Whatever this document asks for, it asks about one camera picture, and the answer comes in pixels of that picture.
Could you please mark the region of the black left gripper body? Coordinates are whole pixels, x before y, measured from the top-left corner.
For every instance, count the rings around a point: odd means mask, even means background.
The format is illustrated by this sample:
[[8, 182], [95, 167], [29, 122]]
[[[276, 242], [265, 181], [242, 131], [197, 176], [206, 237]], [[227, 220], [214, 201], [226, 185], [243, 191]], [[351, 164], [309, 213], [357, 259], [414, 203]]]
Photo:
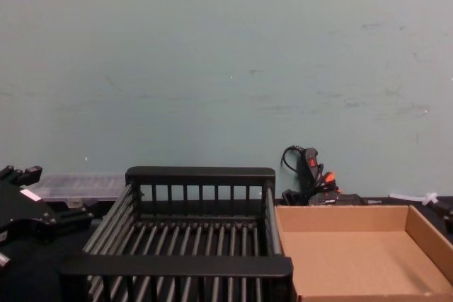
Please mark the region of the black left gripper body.
[[1, 181], [1, 245], [24, 237], [47, 237], [57, 215], [29, 189]]

